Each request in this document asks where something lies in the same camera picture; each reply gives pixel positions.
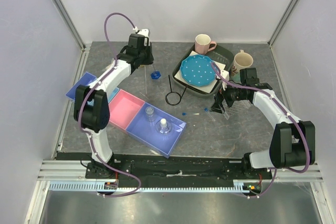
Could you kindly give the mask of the pink ceramic mug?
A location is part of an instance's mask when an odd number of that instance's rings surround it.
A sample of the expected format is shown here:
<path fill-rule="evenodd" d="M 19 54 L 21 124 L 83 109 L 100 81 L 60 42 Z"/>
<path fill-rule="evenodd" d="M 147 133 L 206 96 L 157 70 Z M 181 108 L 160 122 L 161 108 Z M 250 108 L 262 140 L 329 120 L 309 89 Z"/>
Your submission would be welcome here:
<path fill-rule="evenodd" d="M 205 55 L 216 48 L 217 43 L 212 41 L 209 35 L 199 34 L 195 37 L 194 51 L 200 55 Z"/>

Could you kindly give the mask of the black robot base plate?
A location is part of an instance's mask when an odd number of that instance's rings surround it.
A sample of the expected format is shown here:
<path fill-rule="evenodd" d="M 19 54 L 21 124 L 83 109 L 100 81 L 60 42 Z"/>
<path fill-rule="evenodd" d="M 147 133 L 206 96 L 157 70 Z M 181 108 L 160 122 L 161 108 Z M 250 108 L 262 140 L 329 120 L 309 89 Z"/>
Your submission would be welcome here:
<path fill-rule="evenodd" d="M 236 158 L 115 154 L 108 164 L 118 169 L 117 173 L 94 161 L 89 153 L 59 153 L 56 160 L 79 161 L 81 165 L 87 162 L 84 166 L 86 179 L 125 181 L 135 187 L 170 181 L 183 185 L 219 185 L 219 181 L 224 181 L 226 185 L 234 180 L 272 179 L 272 173 L 265 168 L 251 168 L 243 159 Z"/>

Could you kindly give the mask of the small clear glass bottle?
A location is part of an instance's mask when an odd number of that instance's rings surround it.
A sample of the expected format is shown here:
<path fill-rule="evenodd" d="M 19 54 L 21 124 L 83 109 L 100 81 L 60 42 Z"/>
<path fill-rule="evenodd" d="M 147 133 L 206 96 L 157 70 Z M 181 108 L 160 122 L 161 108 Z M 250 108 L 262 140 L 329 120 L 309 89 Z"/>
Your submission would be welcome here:
<path fill-rule="evenodd" d="M 145 108 L 145 115 L 146 115 L 146 118 L 149 122 L 154 122 L 155 121 L 154 107 L 147 106 Z"/>

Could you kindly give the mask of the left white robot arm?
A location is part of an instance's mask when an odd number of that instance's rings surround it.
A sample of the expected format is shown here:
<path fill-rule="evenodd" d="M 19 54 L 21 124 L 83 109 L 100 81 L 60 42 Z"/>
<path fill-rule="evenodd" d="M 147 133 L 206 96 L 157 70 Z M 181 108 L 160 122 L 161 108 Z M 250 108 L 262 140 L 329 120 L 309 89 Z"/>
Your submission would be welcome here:
<path fill-rule="evenodd" d="M 149 34 L 148 29 L 132 33 L 128 44 L 117 55 L 117 60 L 113 60 L 97 80 L 86 86 L 80 84 L 76 88 L 74 119 L 89 140 L 92 159 L 99 162 L 97 173 L 103 178 L 111 178 L 115 173 L 115 165 L 109 162 L 113 151 L 106 130 L 110 120 L 108 98 L 140 65 L 153 63 Z"/>

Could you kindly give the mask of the clear test tube rack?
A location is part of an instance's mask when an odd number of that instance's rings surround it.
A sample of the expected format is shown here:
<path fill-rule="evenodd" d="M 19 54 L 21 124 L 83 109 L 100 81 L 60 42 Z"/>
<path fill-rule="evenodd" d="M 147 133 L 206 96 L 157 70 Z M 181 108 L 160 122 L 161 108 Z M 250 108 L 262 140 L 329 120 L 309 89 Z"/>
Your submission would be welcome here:
<path fill-rule="evenodd" d="M 224 117 L 228 120 L 231 116 L 246 112 L 251 107 L 251 104 L 249 101 L 244 100 L 234 102 L 231 107 L 228 107 L 226 103 L 224 103 L 223 106 Z"/>

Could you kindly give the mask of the blue polka dot plate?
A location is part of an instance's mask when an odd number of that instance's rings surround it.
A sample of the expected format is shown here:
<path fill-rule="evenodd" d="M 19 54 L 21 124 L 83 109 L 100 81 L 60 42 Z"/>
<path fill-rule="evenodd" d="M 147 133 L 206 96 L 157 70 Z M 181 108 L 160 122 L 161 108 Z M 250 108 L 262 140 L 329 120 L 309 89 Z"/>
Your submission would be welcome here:
<path fill-rule="evenodd" d="M 216 79 L 212 63 L 213 60 L 205 55 L 188 56 L 180 65 L 182 78 L 190 85 L 207 86 Z"/>

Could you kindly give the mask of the dark green plastic tray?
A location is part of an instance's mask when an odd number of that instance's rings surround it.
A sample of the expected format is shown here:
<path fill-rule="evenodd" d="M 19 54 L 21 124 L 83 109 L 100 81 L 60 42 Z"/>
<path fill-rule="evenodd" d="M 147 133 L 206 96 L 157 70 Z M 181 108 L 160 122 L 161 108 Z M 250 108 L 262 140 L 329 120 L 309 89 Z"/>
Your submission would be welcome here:
<path fill-rule="evenodd" d="M 205 55 L 196 53 L 192 46 L 173 70 L 172 78 L 194 95 L 207 97 L 222 87 L 222 81 L 211 68 L 211 62 L 219 67 L 223 77 L 228 78 L 233 60 L 233 53 L 222 46 L 216 46 Z"/>

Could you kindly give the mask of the round flask white stopper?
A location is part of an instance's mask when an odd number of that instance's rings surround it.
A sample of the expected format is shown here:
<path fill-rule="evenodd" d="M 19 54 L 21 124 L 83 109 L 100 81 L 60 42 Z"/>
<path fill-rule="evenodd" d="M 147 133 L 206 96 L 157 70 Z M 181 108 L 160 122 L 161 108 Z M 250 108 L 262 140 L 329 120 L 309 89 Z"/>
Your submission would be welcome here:
<path fill-rule="evenodd" d="M 163 136 L 168 136 L 173 131 L 173 124 L 167 119 L 160 119 L 155 125 L 156 132 Z"/>

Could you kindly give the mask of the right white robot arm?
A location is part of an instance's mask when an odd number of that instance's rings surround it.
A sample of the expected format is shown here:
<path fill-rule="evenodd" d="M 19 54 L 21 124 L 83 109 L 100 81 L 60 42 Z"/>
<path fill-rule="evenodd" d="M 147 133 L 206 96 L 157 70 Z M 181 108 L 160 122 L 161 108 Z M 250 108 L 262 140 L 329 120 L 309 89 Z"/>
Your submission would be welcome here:
<path fill-rule="evenodd" d="M 277 98 L 272 87 L 259 81 L 256 68 L 241 70 L 239 84 L 226 80 L 217 65 L 212 64 L 212 68 L 226 84 L 222 97 L 229 108 L 236 101 L 249 101 L 263 113 L 274 129 L 269 149 L 245 154 L 245 162 L 240 166 L 241 174 L 251 179 L 262 168 L 306 172 L 315 162 L 314 124 L 293 115 Z"/>

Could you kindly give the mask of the multicolour compartment organizer tray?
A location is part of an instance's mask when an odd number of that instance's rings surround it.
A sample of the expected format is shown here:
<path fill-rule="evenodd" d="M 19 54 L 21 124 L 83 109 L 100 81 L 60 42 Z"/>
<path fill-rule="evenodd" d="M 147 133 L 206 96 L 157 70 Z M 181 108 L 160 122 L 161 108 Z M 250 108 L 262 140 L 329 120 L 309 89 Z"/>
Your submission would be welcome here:
<path fill-rule="evenodd" d="M 151 150 L 169 158 L 186 129 L 186 122 L 116 87 L 108 97 L 109 124 L 131 136 Z M 147 106 L 154 107 L 155 121 L 149 122 L 145 115 Z M 168 136 L 156 132 L 156 123 L 165 118 L 173 124 Z"/>

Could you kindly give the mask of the glass stirring rod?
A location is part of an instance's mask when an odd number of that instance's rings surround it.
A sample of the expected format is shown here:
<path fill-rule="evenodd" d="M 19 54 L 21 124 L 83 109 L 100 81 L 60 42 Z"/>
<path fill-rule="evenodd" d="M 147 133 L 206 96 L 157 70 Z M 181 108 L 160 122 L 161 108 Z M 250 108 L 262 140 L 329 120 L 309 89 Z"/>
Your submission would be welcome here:
<path fill-rule="evenodd" d="M 148 93 L 148 84 L 147 84 L 147 71 L 146 66 L 144 66 L 144 83 L 145 83 L 145 94 Z"/>

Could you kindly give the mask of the cream floral mug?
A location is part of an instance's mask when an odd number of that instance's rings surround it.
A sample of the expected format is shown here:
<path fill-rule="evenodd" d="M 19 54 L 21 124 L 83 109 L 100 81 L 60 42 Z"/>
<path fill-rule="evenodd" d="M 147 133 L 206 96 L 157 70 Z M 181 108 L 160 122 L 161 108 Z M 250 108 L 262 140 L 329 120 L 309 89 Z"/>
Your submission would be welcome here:
<path fill-rule="evenodd" d="M 241 49 L 234 56 L 233 65 L 230 71 L 230 78 L 233 80 L 238 80 L 240 78 L 240 70 L 251 67 L 253 62 L 253 57 Z"/>

